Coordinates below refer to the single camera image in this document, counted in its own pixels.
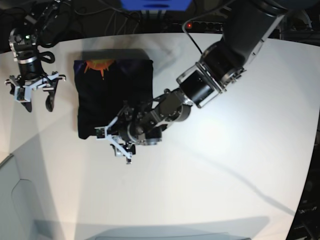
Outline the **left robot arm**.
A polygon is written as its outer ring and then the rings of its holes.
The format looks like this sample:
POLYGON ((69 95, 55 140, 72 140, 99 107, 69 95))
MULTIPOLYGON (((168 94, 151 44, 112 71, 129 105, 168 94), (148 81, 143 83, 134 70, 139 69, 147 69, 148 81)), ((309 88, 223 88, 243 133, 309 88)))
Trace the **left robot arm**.
POLYGON ((115 156, 130 164, 136 146, 156 145, 166 129, 189 117, 193 106, 202 108, 235 83, 288 10, 277 0, 237 0, 221 39, 177 78, 176 89, 154 98, 156 106, 152 101, 125 105, 108 125, 96 128, 97 139, 109 141, 115 156))

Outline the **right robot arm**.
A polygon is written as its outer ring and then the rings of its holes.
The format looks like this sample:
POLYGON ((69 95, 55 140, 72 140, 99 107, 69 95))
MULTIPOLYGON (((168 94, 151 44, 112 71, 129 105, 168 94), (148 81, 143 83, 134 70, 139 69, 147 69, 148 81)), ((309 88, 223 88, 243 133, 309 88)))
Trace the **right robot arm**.
POLYGON ((59 81, 65 80, 64 74, 53 71, 48 74, 43 69, 42 63, 53 64, 55 55, 51 51, 39 51, 39 46, 49 49, 57 45, 67 34, 74 17, 75 5, 73 0, 53 0, 43 12, 36 18, 30 18, 30 26, 25 28, 14 28, 8 38, 13 60, 17 63, 19 74, 10 75, 4 84, 10 86, 10 94, 14 100, 32 112, 32 93, 42 89, 48 93, 45 100, 47 111, 54 109, 55 95, 59 81), (60 8, 68 3, 70 16, 65 29, 59 33, 51 43, 44 43, 43 34, 58 17, 60 8))

